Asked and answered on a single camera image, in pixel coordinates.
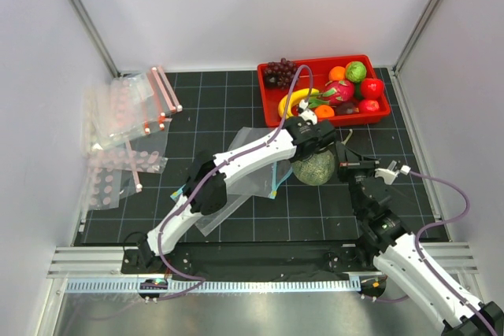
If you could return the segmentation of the green netted melon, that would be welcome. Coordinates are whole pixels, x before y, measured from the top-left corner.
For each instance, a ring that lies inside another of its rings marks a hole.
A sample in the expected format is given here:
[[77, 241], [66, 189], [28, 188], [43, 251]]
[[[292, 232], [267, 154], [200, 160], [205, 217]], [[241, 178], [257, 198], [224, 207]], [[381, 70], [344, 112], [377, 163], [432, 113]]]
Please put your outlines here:
[[314, 145], [311, 154], [304, 154], [297, 160], [290, 159], [292, 173], [298, 181], [308, 186], [320, 186], [326, 184], [333, 177], [338, 164], [335, 137], [329, 136], [324, 141], [324, 136], [317, 131], [316, 137], [308, 144]]

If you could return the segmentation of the clear zip bag blue zipper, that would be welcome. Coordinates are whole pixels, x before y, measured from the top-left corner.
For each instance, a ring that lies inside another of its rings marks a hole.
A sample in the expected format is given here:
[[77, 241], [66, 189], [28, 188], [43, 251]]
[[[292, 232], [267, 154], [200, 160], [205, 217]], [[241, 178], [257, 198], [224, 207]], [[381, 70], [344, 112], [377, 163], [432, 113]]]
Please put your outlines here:
[[280, 184], [291, 174], [289, 160], [296, 147], [283, 130], [244, 127], [222, 158], [228, 198], [264, 197], [273, 199]]

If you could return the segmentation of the clear zip bag white label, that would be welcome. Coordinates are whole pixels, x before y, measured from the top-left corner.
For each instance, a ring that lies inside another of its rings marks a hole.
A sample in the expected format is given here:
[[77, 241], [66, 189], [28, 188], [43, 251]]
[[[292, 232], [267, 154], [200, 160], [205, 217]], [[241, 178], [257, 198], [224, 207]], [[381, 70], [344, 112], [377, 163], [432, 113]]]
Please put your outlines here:
[[203, 216], [199, 212], [192, 213], [191, 207], [188, 205], [185, 210], [168, 222], [163, 232], [167, 233], [170, 237], [176, 235], [180, 237], [195, 225], [204, 236], [207, 236], [249, 198], [250, 195], [230, 195], [226, 205], [222, 209], [206, 216]]

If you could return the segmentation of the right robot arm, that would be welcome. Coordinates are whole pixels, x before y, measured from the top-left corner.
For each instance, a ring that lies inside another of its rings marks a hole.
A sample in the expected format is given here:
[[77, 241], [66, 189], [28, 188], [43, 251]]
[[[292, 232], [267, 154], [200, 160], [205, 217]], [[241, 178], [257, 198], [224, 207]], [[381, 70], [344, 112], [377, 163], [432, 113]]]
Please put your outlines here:
[[439, 265], [413, 233], [391, 210], [388, 187], [412, 170], [380, 162], [335, 144], [338, 179], [347, 183], [354, 215], [362, 236], [354, 251], [357, 265], [376, 268], [395, 282], [442, 335], [501, 335], [503, 310], [483, 302]]

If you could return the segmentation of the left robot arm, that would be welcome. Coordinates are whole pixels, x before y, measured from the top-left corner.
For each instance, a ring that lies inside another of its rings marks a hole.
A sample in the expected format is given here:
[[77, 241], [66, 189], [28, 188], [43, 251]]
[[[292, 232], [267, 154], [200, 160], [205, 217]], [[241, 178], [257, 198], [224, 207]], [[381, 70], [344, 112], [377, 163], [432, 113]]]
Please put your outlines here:
[[199, 219], [220, 211], [244, 177], [279, 161], [312, 157], [335, 141], [327, 120], [312, 124], [292, 117], [282, 125], [237, 149], [197, 155], [187, 170], [186, 183], [167, 216], [137, 242], [139, 263], [149, 273], [164, 269], [176, 243]]

